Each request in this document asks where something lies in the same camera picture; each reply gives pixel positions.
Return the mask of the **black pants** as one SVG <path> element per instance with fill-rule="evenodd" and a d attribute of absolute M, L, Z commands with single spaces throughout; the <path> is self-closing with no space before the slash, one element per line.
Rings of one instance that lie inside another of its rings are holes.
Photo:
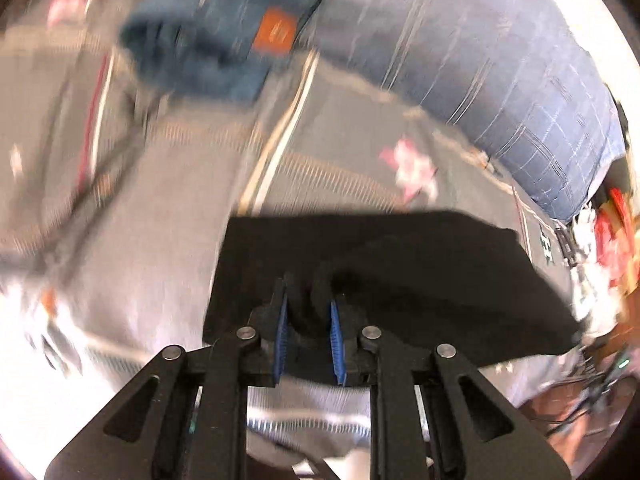
<path fill-rule="evenodd" d="M 336 297 L 407 344 L 448 342 L 478 366 L 562 354 L 580 337 L 516 233 L 459 211 L 232 218 L 204 339 L 244 323 L 277 282 L 311 338 L 328 332 Z"/>

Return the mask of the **clear plastic bags pile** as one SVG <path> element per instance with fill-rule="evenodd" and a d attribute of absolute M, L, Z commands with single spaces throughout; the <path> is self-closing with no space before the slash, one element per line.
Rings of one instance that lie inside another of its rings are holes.
<path fill-rule="evenodd" d="M 622 298 L 611 285 L 610 271 L 597 262 L 596 219 L 596 211 L 588 204 L 570 225 L 577 244 L 577 263 L 570 269 L 573 313 L 590 338 L 612 332 L 622 312 Z"/>

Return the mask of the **grey patterned bed sheet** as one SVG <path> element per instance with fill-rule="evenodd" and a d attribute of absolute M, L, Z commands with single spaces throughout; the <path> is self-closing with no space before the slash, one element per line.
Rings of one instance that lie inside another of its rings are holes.
<path fill-rule="evenodd" d="M 570 296 L 554 224 L 460 131 L 319 55 L 250 106 L 154 96 L 85 26 L 1 37 L 1 437 L 42 477 L 168 344 L 194 349 L 232 214 L 457 209 Z"/>

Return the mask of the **red and yellow boxes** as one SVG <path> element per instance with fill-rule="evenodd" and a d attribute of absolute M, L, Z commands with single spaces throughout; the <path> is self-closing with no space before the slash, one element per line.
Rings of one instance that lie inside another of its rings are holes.
<path fill-rule="evenodd" d="M 610 286 L 623 296 L 636 290 L 639 284 L 639 242 L 626 195 L 619 188 L 610 188 L 608 198 L 598 208 L 596 234 L 597 262 L 608 271 Z"/>

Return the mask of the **blue plaid pillow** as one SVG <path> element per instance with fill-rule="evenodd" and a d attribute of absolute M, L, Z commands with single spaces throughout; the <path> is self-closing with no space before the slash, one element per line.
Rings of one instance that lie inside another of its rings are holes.
<path fill-rule="evenodd" d="M 552 0 L 323 0 L 309 43 L 458 127 L 552 218 L 570 220 L 624 135 Z"/>

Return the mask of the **blue denim jeans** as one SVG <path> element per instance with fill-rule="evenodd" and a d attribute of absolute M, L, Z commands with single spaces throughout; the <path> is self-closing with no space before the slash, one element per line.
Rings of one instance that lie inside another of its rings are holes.
<path fill-rule="evenodd" d="M 142 0 L 119 33 L 139 77 L 182 96 L 254 102 L 322 0 Z"/>

